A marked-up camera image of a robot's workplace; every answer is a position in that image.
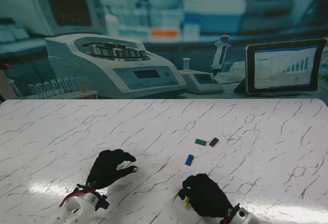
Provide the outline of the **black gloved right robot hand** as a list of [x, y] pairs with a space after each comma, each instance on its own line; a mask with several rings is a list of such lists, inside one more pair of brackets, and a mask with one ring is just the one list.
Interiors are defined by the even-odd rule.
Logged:
[[225, 218], [233, 207], [218, 184], [207, 174], [191, 175], [182, 182], [178, 196], [189, 203], [202, 217]]

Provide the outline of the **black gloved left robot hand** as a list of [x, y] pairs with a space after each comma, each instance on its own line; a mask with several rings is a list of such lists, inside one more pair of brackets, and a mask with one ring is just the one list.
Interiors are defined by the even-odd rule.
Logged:
[[129, 174], [137, 172], [138, 167], [136, 166], [118, 170], [117, 167], [125, 161], [136, 162], [136, 159], [122, 149], [101, 151], [90, 170], [86, 186], [103, 189]]

